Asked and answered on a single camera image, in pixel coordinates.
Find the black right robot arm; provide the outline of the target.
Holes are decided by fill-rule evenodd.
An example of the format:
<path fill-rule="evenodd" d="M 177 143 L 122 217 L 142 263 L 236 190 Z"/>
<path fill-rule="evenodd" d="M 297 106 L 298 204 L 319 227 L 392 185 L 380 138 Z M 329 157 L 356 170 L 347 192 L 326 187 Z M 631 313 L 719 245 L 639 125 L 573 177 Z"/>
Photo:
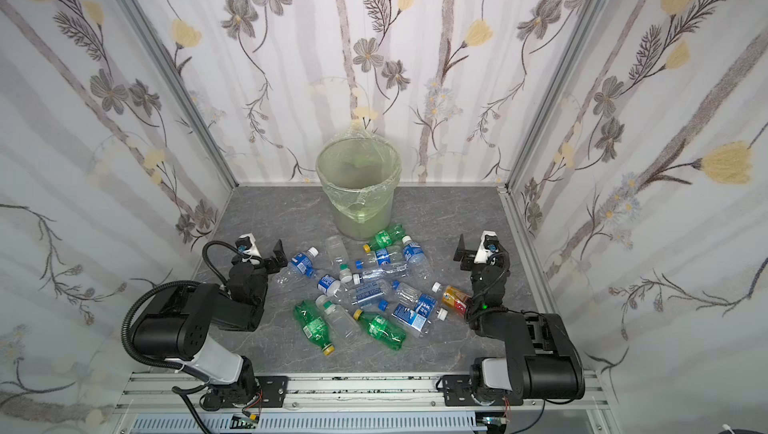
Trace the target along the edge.
<path fill-rule="evenodd" d="M 475 359 L 467 397 L 480 405 L 520 406 L 541 399 L 569 403 L 586 393 L 584 367 L 562 318 L 504 305 L 511 255 L 496 233 L 481 235 L 472 250 L 459 238 L 454 261 L 470 274 L 472 294 L 464 320 L 477 336 L 503 344 L 501 357 Z"/>

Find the blue label bottle front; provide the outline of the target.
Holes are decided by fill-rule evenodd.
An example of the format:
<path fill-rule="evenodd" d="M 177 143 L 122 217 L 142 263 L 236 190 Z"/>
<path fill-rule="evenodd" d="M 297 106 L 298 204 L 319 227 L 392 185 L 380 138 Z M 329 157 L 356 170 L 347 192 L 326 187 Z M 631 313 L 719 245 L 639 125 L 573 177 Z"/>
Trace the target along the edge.
<path fill-rule="evenodd" d="M 420 303 L 416 307 L 407 307 L 398 303 L 391 317 L 417 337 L 423 337 L 433 330 L 433 322 L 430 316 L 434 310 L 427 304 Z"/>

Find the Pocari Sweat clear bottle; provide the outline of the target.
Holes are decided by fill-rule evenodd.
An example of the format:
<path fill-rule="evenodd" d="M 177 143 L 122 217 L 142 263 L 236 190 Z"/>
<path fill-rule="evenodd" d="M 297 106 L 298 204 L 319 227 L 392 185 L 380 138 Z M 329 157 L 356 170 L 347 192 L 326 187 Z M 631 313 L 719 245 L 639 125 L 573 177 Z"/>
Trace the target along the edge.
<path fill-rule="evenodd" d="M 410 274 L 423 281 L 430 280 L 434 272 L 421 246 L 408 235 L 402 238 L 402 243 L 403 256 Z"/>

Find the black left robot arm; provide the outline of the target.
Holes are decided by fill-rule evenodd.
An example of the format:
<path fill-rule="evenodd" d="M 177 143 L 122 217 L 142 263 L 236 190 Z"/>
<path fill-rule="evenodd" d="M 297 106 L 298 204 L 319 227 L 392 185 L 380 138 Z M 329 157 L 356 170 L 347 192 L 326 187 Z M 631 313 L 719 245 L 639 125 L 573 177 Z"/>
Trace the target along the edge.
<path fill-rule="evenodd" d="M 145 366 L 197 379 L 195 388 L 174 390 L 190 410 L 282 407 L 287 377 L 255 374 L 250 359 L 223 347 L 209 331 L 257 330 L 269 280 L 288 264 L 283 243 L 261 253 L 254 236 L 246 234 L 233 244 L 209 241 L 201 256 L 215 281 L 170 281 L 143 294 L 122 322 L 125 352 Z"/>

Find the small bottle blue label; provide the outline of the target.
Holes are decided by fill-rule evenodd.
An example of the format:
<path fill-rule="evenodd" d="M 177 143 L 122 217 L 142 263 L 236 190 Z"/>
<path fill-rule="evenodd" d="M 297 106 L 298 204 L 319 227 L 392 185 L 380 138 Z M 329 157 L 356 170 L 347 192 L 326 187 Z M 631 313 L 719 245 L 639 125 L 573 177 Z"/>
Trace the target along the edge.
<path fill-rule="evenodd" d="M 331 275 L 322 276 L 317 282 L 317 288 L 333 303 L 346 306 L 352 304 L 351 294 L 347 286 Z"/>

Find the orange red drink bottle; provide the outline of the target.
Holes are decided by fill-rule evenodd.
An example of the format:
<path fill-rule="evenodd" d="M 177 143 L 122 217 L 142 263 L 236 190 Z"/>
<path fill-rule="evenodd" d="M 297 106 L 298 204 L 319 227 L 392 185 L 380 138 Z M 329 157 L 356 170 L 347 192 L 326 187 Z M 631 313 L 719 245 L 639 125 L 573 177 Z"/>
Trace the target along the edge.
<path fill-rule="evenodd" d="M 443 306 L 464 317 L 467 313 L 471 296 L 464 291 L 447 284 L 435 282 L 432 291 Z"/>

